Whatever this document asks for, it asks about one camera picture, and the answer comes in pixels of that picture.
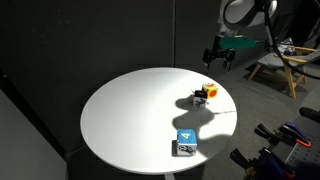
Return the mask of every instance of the round white table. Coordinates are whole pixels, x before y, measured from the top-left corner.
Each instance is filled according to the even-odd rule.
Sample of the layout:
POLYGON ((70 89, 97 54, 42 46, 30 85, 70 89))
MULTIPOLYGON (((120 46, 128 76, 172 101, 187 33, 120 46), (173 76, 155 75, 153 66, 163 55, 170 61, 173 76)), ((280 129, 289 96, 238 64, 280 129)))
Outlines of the round white table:
POLYGON ((184 69, 150 68, 117 77, 98 89, 81 115, 89 148, 106 163, 139 174, 172 174, 195 167, 223 150, 237 122, 229 93, 214 80, 184 69), (192 106, 192 91, 218 87, 205 109, 192 106), (197 151, 175 154, 177 129, 194 129, 197 151))

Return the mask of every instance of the black wall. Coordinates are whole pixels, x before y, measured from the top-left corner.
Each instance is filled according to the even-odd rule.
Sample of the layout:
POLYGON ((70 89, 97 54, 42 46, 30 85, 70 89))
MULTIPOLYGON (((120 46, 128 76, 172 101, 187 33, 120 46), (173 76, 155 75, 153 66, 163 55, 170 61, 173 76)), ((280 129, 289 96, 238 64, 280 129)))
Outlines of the black wall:
MULTIPOLYGON (((213 0, 6 1, 0 69, 68 152, 84 144, 82 107, 111 79, 174 65, 225 73, 222 62, 206 72, 201 61, 219 29, 219 8, 213 0)), ((266 39, 263 25, 241 33, 266 39)), ((234 67, 263 47, 239 50, 234 67)))

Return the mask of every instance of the chair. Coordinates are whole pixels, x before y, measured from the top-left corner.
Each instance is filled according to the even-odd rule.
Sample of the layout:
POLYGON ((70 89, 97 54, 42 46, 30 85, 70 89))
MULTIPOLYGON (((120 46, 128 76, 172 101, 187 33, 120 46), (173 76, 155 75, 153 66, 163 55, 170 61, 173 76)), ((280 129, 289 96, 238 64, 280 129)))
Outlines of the chair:
MULTIPOLYGON (((320 59, 320 51, 317 51, 315 49, 296 46, 289 47, 295 49, 297 56, 283 56, 284 60, 287 60, 292 66, 298 68, 303 72, 305 72, 304 65, 320 59)), ((250 81, 257 72, 264 70, 270 72, 276 77, 287 81, 290 89, 290 95, 293 99, 296 99, 296 93, 294 89, 298 85, 298 83, 307 83, 307 79, 304 75, 292 72, 291 69, 283 64, 281 59, 274 53, 269 53, 257 61, 257 65, 252 71, 248 80, 250 81), (279 74, 277 72, 278 70, 284 71, 284 75, 279 74)))

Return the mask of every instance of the small box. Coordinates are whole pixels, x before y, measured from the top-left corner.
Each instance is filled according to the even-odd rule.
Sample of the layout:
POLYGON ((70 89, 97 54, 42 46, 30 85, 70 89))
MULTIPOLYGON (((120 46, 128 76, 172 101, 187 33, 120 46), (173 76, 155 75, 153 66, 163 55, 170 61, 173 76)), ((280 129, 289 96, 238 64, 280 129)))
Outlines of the small box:
POLYGON ((207 104, 207 92, 195 91, 193 96, 193 106, 196 108, 205 108, 207 104))
POLYGON ((202 91, 207 92, 208 99, 210 99, 217 96, 218 87, 213 83, 207 83, 202 85, 202 91))
POLYGON ((193 129, 178 129, 177 154, 193 156, 197 150, 197 138, 193 129))

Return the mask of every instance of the dark floor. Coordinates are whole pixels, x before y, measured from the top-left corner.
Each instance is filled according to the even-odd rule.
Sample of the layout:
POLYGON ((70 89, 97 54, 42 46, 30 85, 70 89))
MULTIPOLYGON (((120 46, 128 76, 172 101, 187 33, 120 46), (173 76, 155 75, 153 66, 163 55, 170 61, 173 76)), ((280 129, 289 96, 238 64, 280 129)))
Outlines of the dark floor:
MULTIPOLYGON (((262 147, 268 147, 268 142, 253 131, 259 123, 268 129, 277 129, 284 122, 293 122, 302 106, 320 109, 320 81, 309 78, 308 84, 298 86, 297 99, 294 100, 288 96, 286 83, 271 75, 259 73, 252 81, 247 81, 250 72, 246 69, 253 63, 237 67, 214 79, 231 94, 238 112, 236 130, 225 150, 199 167, 175 174, 176 180, 243 179, 244 170, 229 158, 229 154, 238 148, 246 158, 253 159, 259 156, 258 151, 262 147)), ((306 70, 320 76, 317 72, 319 67, 311 64, 306 70)), ((87 148, 70 158, 68 174, 69 180, 164 179, 164 176, 143 176, 113 168, 87 148)))

